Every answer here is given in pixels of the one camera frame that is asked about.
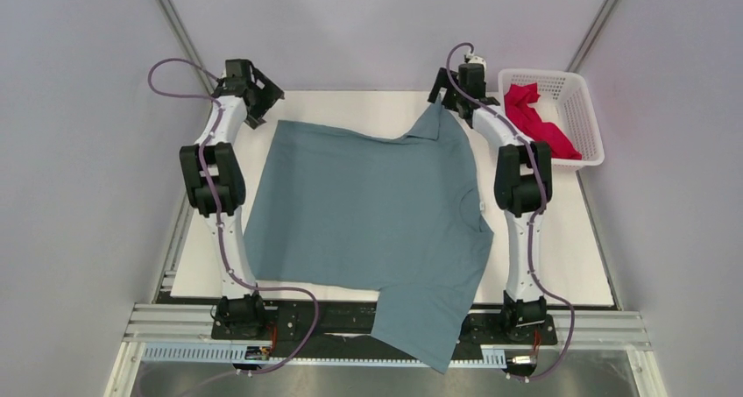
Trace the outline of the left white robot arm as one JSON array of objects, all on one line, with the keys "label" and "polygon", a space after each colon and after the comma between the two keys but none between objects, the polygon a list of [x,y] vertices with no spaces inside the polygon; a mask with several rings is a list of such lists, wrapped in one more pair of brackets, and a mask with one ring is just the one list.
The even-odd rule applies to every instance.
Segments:
[{"label": "left white robot arm", "polygon": [[257,129],[283,97],[283,90],[250,60],[226,60],[209,95],[211,110],[203,133],[179,151],[188,203],[207,224],[220,267],[221,297],[212,312],[214,339],[260,339],[268,329],[244,245],[247,187],[234,143],[242,127]]}]

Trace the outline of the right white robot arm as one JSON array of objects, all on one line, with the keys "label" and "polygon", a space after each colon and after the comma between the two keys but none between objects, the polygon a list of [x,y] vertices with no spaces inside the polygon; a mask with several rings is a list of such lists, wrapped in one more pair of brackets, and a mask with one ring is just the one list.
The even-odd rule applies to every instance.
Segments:
[{"label": "right white robot arm", "polygon": [[551,150],[531,139],[485,92],[485,67],[464,63],[438,70],[429,101],[452,110],[497,152],[493,193],[506,217],[509,271],[496,333],[511,343],[535,339],[548,318],[535,275],[543,212],[552,195]]}]

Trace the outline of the teal blue t-shirt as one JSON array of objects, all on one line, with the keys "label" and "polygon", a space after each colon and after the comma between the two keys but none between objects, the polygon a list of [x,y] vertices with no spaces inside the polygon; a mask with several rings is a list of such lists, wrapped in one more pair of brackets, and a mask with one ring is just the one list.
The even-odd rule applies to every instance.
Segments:
[{"label": "teal blue t-shirt", "polygon": [[372,336],[438,372],[492,241],[470,142],[439,103],[398,138],[279,122],[244,231],[258,280],[376,291]]}]

